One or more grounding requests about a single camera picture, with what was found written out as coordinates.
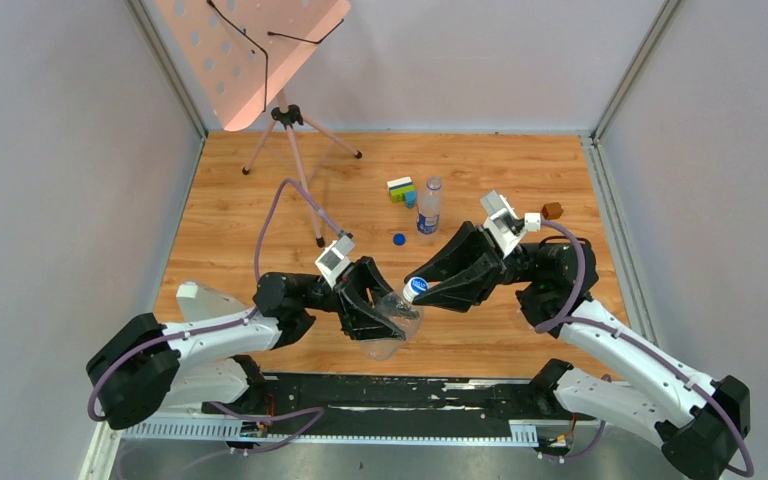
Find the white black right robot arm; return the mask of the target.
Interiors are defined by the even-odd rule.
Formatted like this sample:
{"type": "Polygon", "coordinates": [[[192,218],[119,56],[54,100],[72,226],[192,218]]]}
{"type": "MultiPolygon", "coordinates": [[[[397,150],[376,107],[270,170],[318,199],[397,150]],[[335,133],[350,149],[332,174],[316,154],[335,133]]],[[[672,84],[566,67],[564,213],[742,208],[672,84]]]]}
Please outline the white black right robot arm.
{"type": "Polygon", "coordinates": [[[515,285],[520,312],[537,333],[589,353],[623,378],[616,385],[553,359],[532,380],[537,413],[552,418],[565,410],[617,426],[657,447],[691,479],[717,479],[726,472],[754,476],[746,443],[748,386],[677,360],[618,320],[592,296],[596,260],[582,238],[547,221],[552,237],[521,240],[542,226],[539,220],[463,223],[406,276],[407,283],[425,283],[413,302],[463,313],[498,286],[515,285]]]}

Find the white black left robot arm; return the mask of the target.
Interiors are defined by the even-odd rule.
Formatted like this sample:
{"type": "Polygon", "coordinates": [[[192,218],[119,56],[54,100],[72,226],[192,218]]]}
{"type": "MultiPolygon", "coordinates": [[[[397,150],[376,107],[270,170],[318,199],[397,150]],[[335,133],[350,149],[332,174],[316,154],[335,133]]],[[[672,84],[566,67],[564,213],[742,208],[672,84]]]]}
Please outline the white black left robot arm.
{"type": "Polygon", "coordinates": [[[243,355],[298,342],[315,312],[336,314],[354,341],[384,344],[407,341],[421,318],[370,257],[333,276],[267,272],[253,301],[250,309],[190,322],[162,323],[153,313],[133,317],[86,364],[88,416],[124,430],[181,404],[216,401],[253,413],[267,389],[243,366],[243,355]]]}

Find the clear Pepsi bottle blue label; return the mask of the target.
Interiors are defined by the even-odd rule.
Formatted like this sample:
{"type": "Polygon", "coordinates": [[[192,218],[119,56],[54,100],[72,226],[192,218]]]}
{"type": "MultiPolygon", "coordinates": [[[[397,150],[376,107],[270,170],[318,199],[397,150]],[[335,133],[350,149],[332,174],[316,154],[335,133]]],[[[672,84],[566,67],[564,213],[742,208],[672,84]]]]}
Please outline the clear Pepsi bottle blue label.
{"type": "Polygon", "coordinates": [[[420,234],[435,234],[440,225],[442,211],[442,178],[431,176],[417,196],[417,230],[420,234]]]}

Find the white bottle cap blue inside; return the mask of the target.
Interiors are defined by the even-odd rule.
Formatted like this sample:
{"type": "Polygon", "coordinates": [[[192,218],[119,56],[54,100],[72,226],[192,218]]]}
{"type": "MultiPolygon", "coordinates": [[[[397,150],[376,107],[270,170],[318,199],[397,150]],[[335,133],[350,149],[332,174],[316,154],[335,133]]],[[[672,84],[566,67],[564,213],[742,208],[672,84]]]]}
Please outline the white bottle cap blue inside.
{"type": "Polygon", "coordinates": [[[402,295],[405,301],[409,304],[413,304],[415,299],[425,293],[429,288],[428,282],[418,276],[413,276],[405,281],[405,285],[402,290],[402,295]]]}

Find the clear bottle white cap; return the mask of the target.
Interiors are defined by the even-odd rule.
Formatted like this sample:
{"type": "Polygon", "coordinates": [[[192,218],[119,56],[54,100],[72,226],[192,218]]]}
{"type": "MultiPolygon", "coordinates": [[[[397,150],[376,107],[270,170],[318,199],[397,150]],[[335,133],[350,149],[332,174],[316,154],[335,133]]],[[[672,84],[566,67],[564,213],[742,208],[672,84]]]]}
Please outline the clear bottle white cap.
{"type": "Polygon", "coordinates": [[[385,316],[405,336],[404,339],[374,338],[360,342],[361,351],[366,356],[386,361],[416,336],[424,319],[424,308],[411,304],[397,292],[391,292],[375,304],[374,310],[385,316]]]}

